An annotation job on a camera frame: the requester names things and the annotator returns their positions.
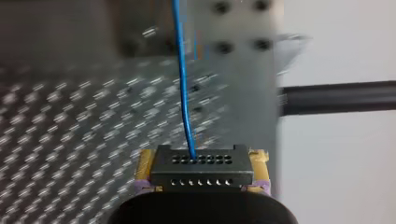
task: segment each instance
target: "white wall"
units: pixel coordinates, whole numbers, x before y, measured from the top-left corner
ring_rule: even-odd
[[[285,32],[313,37],[285,86],[396,80],[396,2],[285,0]],[[280,198],[304,224],[396,223],[396,112],[280,124]]]

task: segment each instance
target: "black connector housing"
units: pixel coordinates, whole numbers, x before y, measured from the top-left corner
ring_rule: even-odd
[[[191,160],[188,150],[159,146],[150,172],[150,183],[165,191],[240,190],[253,182],[253,168],[245,146],[197,151]]]

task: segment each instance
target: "blue wire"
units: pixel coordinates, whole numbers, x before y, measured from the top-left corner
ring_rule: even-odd
[[[189,113],[189,92],[187,90],[186,60],[184,58],[184,38],[183,23],[180,20],[180,3],[179,0],[173,0],[173,10],[175,18],[175,28],[177,31],[177,49],[178,49],[178,69],[180,73],[180,96],[181,96],[181,114],[183,117],[184,132],[186,134],[187,144],[189,146],[190,157],[195,160],[195,142],[191,132],[190,113]]]

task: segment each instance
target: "black pipe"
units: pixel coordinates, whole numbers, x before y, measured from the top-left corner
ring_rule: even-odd
[[[396,81],[287,87],[283,115],[396,110]]]

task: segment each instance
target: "metal plate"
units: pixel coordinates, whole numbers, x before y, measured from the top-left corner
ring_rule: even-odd
[[[188,68],[197,144],[265,148],[275,179],[273,53],[252,44],[272,38],[270,14],[231,1],[219,17],[213,2],[193,6],[205,37]],[[3,223],[105,222],[132,194],[139,148],[186,148],[175,59],[121,58],[109,21],[99,0],[0,3]],[[219,54],[220,40],[234,51]]]

